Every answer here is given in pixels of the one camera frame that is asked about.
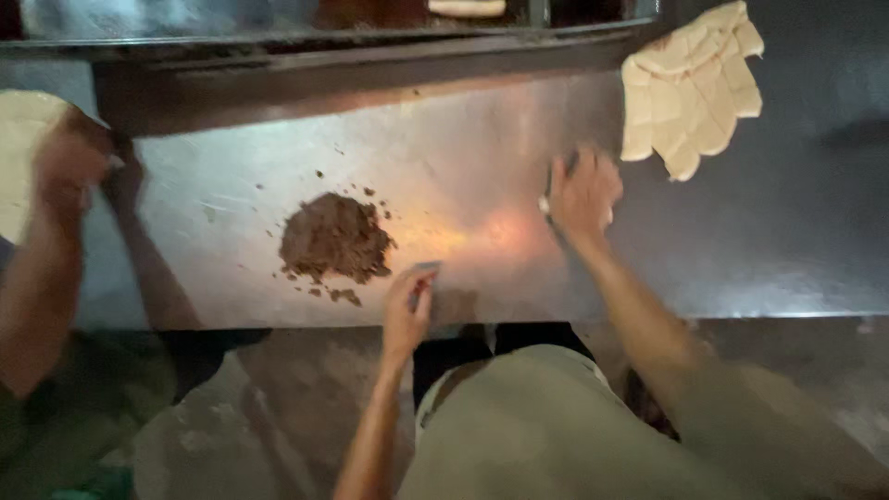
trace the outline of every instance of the raw dough piece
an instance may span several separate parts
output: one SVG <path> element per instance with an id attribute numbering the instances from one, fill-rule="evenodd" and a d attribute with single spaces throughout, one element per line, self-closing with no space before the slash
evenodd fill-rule
<path id="1" fill-rule="evenodd" d="M 739 117 L 758 117 L 763 106 L 744 57 L 762 55 L 763 40 L 732 2 L 629 56 L 621 67 L 625 123 L 621 159 L 653 151 L 675 181 L 691 179 L 700 155 L 728 147 Z"/>
<path id="2" fill-rule="evenodd" d="M 429 0 L 429 11 L 454 18 L 496 18 L 506 11 L 506 0 Z"/>
<path id="3" fill-rule="evenodd" d="M 287 220 L 279 254 L 290 272 L 316 283 L 331 271 L 363 284 L 391 273 L 385 265 L 391 242 L 373 204 L 325 193 Z"/>
<path id="4" fill-rule="evenodd" d="M 0 236 L 21 241 L 34 150 L 71 105 L 49 93 L 0 92 Z"/>

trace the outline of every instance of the metal counter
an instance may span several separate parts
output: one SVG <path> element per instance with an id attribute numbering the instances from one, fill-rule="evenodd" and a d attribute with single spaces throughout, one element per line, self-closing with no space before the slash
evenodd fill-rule
<path id="1" fill-rule="evenodd" d="M 658 158 L 621 165 L 626 194 L 610 238 L 686 317 L 887 313 L 889 32 L 881 20 L 889 5 L 749 4 L 766 42 L 765 59 L 750 62 L 763 116 L 741 120 L 729 149 L 705 158 L 689 182 L 670 183 Z M 685 20 L 705 6 L 686 2 Z M 619 62 L 606 59 L 597 61 Z M 423 64 L 420 73 L 438 74 Z M 328 190 L 387 201 L 393 218 L 382 226 L 398 243 L 388 256 L 395 272 L 444 262 L 440 322 L 602 317 L 589 276 L 536 200 L 552 155 L 577 141 L 619 148 L 616 71 L 479 78 L 466 68 L 496 70 L 489 56 L 435 64 L 469 77 L 385 90 L 379 65 L 316 73 L 314 83 L 283 72 L 268 76 L 274 81 L 192 75 L 162 85 L 97 69 L 101 115 L 142 134 L 140 218 L 202 327 L 380 323 L 388 279 L 325 281 L 354 288 L 364 303 L 357 308 L 307 294 L 307 278 L 273 277 L 279 224 Z M 341 92 L 332 83 L 363 77 L 379 88 Z M 140 80 L 151 85 L 126 85 Z M 306 97 L 328 84 L 335 92 Z M 364 186 L 376 195 L 365 197 Z M 123 240 L 100 199 L 96 208 L 77 322 L 144 327 Z"/>

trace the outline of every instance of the cooking station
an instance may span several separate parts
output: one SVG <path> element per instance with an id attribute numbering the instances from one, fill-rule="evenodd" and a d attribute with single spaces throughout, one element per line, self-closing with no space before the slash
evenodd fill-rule
<path id="1" fill-rule="evenodd" d="M 345 190 L 385 200 L 395 273 L 443 263 L 437 322 L 600 319 L 537 206 L 549 160 L 586 141 L 618 156 L 622 60 L 717 2 L 511 4 L 503 25 L 309 19 L 323 1 L 131 5 L 178 24 L 48 4 L 21 3 L 0 87 L 104 120 L 143 173 L 140 222 L 93 196 L 76 323 L 102 330 L 379 324 L 388 278 L 324 280 L 358 308 L 280 272 L 285 218 Z M 749 0 L 763 115 L 727 151 L 684 183 L 656 156 L 620 165 L 610 239 L 682 316 L 889 312 L 889 5 L 797 4 Z"/>

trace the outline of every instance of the green shirt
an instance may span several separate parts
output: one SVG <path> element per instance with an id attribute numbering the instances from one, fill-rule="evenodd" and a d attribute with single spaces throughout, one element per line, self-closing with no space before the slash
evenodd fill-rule
<path id="1" fill-rule="evenodd" d="M 420 404 L 424 430 L 399 497 L 889 495 L 886 468 L 762 368 L 713 360 L 696 372 L 674 412 L 682 444 L 639 421 L 596 371 L 565 348 L 524 348 L 488 362 L 424 419 L 437 383 Z"/>
<path id="2" fill-rule="evenodd" d="M 27 400 L 0 385 L 0 497 L 45 500 L 83 486 L 103 456 L 170 405 L 175 387 L 156 335 L 74 334 Z"/>

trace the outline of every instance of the ground meat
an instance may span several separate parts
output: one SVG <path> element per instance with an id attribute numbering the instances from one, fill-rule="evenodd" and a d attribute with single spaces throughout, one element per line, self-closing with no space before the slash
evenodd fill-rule
<path id="1" fill-rule="evenodd" d="M 308 274 L 315 283 L 332 272 L 363 284 L 391 273 L 385 265 L 391 241 L 373 204 L 326 193 L 287 220 L 279 254 L 290 272 Z"/>

